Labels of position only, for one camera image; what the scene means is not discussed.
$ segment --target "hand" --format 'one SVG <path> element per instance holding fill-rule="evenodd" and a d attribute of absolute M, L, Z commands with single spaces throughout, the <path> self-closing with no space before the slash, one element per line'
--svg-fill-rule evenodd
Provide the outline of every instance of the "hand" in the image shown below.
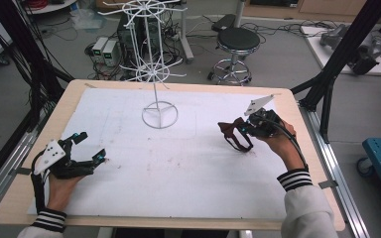
<path fill-rule="evenodd" d="M 296 131 L 293 125 L 282 120 L 282 125 L 296 138 Z M 259 140 L 268 144 L 273 152 L 275 152 L 284 162 L 288 171 L 294 169 L 303 169 L 302 158 L 299 152 L 291 142 L 290 138 L 281 130 L 272 137 L 257 137 Z"/>
<path fill-rule="evenodd" d="M 69 203 L 70 195 L 76 184 L 84 177 L 58 179 L 52 173 L 49 174 L 50 194 L 48 209 L 64 211 Z"/>

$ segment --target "black and white striped cuff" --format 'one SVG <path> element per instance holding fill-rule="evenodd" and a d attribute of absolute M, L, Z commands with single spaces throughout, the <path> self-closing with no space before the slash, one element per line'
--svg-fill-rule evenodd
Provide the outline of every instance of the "black and white striped cuff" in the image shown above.
<path fill-rule="evenodd" d="M 313 185 L 311 175 L 307 169 L 296 169 L 280 175 L 277 180 L 285 191 L 304 185 Z"/>
<path fill-rule="evenodd" d="M 63 233 L 65 219 L 65 213 L 45 208 L 39 213 L 32 226 Z"/>

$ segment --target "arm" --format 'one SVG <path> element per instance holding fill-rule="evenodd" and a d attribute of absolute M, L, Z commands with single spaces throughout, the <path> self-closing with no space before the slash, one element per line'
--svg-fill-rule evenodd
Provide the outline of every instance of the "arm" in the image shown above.
<path fill-rule="evenodd" d="M 296 136 L 293 126 L 286 129 Z M 284 134 L 258 138 L 265 141 L 286 165 L 287 172 L 277 180 L 286 190 L 284 203 L 287 216 L 281 227 L 283 238 L 337 237 L 333 227 L 333 212 L 322 190 L 312 185 L 311 176 L 290 139 Z"/>
<path fill-rule="evenodd" d="M 57 179 L 49 175 L 50 195 L 47 208 L 40 212 L 36 221 L 26 227 L 18 238 L 62 238 L 64 233 L 64 209 L 69 203 L 70 195 L 82 177 Z"/>

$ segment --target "person's left hand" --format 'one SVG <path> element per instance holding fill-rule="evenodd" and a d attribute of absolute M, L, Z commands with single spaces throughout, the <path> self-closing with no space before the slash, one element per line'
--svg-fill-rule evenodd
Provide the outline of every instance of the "person's left hand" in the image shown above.
<path fill-rule="evenodd" d="M 84 177 L 58 179 L 52 173 L 49 174 L 50 194 L 48 209 L 64 211 L 69 203 L 70 195 L 76 184 Z"/>

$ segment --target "white sleeve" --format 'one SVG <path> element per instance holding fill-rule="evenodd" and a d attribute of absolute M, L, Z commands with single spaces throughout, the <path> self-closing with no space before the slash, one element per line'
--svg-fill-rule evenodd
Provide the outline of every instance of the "white sleeve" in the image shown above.
<path fill-rule="evenodd" d="M 286 190 L 287 216 L 281 227 L 283 238 L 337 238 L 333 212 L 323 191 L 312 185 L 307 170 L 289 171 L 278 177 Z"/>
<path fill-rule="evenodd" d="M 18 234 L 18 238 L 63 238 L 65 219 L 63 212 L 44 209 L 31 226 Z"/>

